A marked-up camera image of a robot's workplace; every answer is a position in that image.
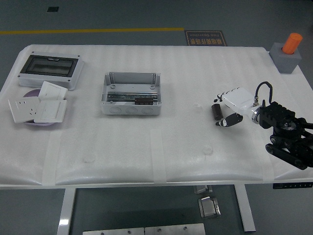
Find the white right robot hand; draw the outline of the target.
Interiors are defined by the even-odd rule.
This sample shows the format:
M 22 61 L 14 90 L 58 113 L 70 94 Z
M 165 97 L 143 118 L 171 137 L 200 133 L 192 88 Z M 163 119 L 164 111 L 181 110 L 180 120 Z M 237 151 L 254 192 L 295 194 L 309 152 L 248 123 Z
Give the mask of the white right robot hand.
M 238 124 L 243 117 L 248 117 L 251 121 L 257 123 L 257 114 L 259 105 L 254 106 L 254 96 L 244 88 L 236 88 L 226 93 L 217 95 L 215 104 L 211 106 L 216 125 L 221 127 L 230 127 Z M 234 113 L 223 117 L 220 102 L 230 108 Z

